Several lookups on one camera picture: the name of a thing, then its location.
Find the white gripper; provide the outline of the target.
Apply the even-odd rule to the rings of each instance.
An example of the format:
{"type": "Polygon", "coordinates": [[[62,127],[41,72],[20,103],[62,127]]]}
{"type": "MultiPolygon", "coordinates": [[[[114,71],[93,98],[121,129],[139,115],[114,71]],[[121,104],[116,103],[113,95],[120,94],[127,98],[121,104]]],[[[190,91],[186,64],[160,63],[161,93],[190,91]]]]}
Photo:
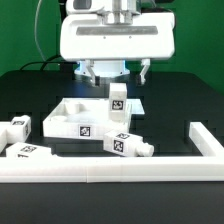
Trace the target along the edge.
{"type": "Polygon", "coordinates": [[[86,60],[93,86],[100,77],[93,60],[141,60],[138,83],[146,82],[149,59],[167,59],[174,51],[175,16],[172,12],[144,13],[131,25],[105,25],[96,14],[73,14],[63,21],[60,54],[67,61],[86,60]]]}

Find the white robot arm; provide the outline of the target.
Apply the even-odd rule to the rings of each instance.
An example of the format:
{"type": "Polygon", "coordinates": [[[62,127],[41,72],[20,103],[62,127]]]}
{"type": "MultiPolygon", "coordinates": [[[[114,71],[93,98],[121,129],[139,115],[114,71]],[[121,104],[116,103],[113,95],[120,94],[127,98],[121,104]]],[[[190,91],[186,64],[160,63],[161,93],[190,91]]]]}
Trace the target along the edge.
{"type": "Polygon", "coordinates": [[[127,61],[142,64],[139,79],[153,60],[175,51],[172,11],[141,7],[141,0],[67,0],[62,22],[60,54],[79,64],[75,74],[94,85],[130,73],[127,61]]]}

